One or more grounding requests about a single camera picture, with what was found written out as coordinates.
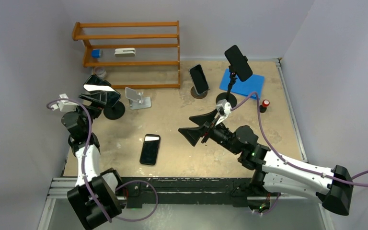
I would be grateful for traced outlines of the black phone from silver stand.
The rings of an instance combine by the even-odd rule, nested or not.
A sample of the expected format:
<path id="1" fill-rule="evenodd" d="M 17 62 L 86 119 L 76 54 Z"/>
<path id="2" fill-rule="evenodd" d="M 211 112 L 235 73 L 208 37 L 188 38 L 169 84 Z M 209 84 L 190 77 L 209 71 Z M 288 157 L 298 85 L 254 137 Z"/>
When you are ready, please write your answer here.
<path id="1" fill-rule="evenodd" d="M 160 148 L 161 137 L 155 134 L 146 134 L 143 140 L 139 163 L 143 165 L 155 165 Z"/>

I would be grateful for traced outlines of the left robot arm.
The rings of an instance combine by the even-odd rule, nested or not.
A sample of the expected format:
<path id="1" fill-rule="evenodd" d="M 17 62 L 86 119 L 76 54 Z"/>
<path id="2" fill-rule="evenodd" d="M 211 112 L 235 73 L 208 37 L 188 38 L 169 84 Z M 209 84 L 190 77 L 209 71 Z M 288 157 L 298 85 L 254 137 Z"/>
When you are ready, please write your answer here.
<path id="1" fill-rule="evenodd" d="M 116 196 L 124 189 L 118 172 L 110 168 L 100 172 L 100 144 L 92 132 L 97 108 L 89 108 L 61 94 L 58 106 L 64 112 L 61 123 L 69 132 L 68 144 L 78 161 L 75 187 L 67 199 L 86 230 L 93 230 L 121 214 Z"/>

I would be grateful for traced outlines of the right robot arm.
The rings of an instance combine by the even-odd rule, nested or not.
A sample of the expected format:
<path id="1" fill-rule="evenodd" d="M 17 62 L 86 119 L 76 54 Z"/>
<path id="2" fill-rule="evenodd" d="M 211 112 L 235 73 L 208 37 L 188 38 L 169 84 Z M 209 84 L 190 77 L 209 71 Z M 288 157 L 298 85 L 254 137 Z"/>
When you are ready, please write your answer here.
<path id="1" fill-rule="evenodd" d="M 198 126 L 182 127 L 178 132 L 192 146 L 211 139 L 229 152 L 239 155 L 238 162 L 255 172 L 250 181 L 250 189 L 254 194 L 294 194 L 313 199 L 337 215 L 349 215 L 353 185 L 346 167 L 321 167 L 276 154 L 273 148 L 258 143 L 258 136 L 250 126 L 243 125 L 231 132 L 223 123 L 218 123 L 217 110 L 189 119 Z"/>

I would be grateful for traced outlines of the silver folding phone stand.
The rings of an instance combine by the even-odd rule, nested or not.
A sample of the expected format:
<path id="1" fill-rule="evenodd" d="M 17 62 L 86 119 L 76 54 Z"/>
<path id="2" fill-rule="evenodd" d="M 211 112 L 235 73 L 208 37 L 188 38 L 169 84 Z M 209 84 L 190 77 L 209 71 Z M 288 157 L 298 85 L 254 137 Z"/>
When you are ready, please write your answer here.
<path id="1" fill-rule="evenodd" d="M 142 92 L 137 92 L 134 89 L 125 87 L 125 96 L 129 101 L 131 110 L 146 109 L 151 107 L 150 97 L 143 97 Z"/>

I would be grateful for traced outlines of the black tall round-base stand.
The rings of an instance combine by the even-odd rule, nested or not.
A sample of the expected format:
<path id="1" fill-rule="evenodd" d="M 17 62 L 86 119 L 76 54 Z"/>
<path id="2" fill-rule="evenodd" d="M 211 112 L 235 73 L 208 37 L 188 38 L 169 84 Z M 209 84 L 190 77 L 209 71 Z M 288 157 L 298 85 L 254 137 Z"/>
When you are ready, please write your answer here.
<path id="1" fill-rule="evenodd" d="M 230 103 L 231 107 L 234 108 L 237 105 L 237 99 L 236 97 L 231 93 L 233 85 L 235 84 L 237 80 L 237 74 L 232 65 L 229 66 L 229 72 L 230 72 L 230 81 L 228 83 L 227 92 L 220 93 L 216 97 L 216 104 L 221 100 L 226 100 Z"/>

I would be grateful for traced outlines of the phone on wooden puck stand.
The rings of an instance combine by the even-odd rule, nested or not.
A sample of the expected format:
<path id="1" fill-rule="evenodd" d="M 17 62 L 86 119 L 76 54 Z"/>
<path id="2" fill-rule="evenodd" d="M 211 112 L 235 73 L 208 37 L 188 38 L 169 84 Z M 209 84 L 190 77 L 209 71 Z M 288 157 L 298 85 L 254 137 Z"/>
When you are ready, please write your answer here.
<path id="1" fill-rule="evenodd" d="M 200 64 L 190 68 L 189 74 L 193 81 L 194 87 L 198 93 L 203 93 L 209 90 L 209 85 L 207 83 L 206 76 Z"/>

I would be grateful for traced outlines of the phone on tall stand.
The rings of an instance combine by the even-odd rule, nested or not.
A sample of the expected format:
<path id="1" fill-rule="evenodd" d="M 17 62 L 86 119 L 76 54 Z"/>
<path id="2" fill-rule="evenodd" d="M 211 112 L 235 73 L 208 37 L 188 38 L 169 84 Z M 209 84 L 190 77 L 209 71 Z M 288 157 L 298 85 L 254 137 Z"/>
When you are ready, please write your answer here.
<path id="1" fill-rule="evenodd" d="M 240 81 L 245 82 L 253 75 L 253 71 L 248 64 L 248 58 L 242 54 L 237 45 L 227 49 L 224 55 L 230 63 L 230 69 L 238 76 Z"/>

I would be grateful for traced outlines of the small clear plastic jar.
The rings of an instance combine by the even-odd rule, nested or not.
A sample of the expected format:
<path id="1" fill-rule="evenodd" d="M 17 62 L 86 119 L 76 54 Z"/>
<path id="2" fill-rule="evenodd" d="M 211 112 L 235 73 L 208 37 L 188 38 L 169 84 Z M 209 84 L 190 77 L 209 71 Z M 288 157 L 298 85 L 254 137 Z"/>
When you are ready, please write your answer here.
<path id="1" fill-rule="evenodd" d="M 104 79 L 107 76 L 105 67 L 94 67 L 92 69 L 93 74 L 95 74 L 100 79 Z"/>

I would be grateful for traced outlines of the blue white small box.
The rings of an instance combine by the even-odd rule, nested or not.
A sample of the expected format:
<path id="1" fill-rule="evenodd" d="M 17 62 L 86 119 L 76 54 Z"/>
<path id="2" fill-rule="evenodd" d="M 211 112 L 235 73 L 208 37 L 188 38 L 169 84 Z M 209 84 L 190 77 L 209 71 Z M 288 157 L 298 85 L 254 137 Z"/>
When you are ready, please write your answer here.
<path id="1" fill-rule="evenodd" d="M 102 49 L 93 49 L 91 51 L 91 57 L 94 59 L 101 58 L 103 56 L 103 50 Z"/>

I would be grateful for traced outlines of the white flat device on rack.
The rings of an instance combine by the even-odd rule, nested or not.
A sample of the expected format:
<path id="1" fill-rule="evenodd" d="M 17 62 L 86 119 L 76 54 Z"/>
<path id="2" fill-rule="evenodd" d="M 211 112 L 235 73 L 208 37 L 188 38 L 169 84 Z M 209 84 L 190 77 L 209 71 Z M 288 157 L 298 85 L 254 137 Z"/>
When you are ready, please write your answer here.
<path id="1" fill-rule="evenodd" d="M 114 50 L 115 57 L 135 57 L 136 56 L 136 49 L 129 47 L 129 48 L 116 48 Z"/>

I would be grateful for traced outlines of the red black button knob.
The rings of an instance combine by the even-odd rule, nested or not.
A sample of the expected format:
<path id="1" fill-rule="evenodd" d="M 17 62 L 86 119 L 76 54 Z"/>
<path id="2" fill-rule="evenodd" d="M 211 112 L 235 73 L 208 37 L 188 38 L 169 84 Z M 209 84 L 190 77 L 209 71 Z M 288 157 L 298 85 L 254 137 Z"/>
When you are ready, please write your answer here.
<path id="1" fill-rule="evenodd" d="M 260 104 L 259 106 L 259 112 L 260 113 L 265 113 L 267 108 L 269 107 L 270 105 L 270 101 L 265 99 L 265 100 L 262 100 L 262 103 Z"/>

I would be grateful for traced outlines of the blue foam mat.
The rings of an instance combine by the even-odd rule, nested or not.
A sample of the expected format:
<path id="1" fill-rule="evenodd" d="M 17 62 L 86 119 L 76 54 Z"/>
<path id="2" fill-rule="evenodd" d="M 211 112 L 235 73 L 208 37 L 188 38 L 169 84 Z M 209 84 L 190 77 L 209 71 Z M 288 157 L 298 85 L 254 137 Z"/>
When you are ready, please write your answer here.
<path id="1" fill-rule="evenodd" d="M 248 96 L 251 92 L 257 92 L 258 97 L 261 98 L 261 93 L 264 85 L 265 77 L 257 74 L 253 74 L 248 80 L 242 82 L 236 80 L 232 87 L 231 93 Z M 226 69 L 219 88 L 226 91 L 230 82 L 230 71 Z"/>

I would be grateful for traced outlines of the orange wooden rack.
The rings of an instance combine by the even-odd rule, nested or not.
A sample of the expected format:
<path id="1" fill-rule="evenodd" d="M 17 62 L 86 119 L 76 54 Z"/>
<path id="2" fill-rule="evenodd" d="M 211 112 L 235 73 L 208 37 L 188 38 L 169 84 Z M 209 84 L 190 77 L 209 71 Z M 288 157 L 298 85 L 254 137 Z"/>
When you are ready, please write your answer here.
<path id="1" fill-rule="evenodd" d="M 181 87 L 179 21 L 76 22 L 71 37 L 83 43 L 83 66 L 104 67 L 115 89 Z"/>

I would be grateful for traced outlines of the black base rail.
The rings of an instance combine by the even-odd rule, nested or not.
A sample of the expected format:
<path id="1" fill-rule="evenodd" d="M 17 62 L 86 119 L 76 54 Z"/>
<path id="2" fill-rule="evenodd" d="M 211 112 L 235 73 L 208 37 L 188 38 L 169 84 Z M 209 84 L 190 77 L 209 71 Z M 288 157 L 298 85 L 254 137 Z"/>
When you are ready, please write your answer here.
<path id="1" fill-rule="evenodd" d="M 251 178 L 122 177 L 122 182 L 128 185 L 116 195 L 127 208 L 155 203 L 248 207 L 268 196 Z"/>

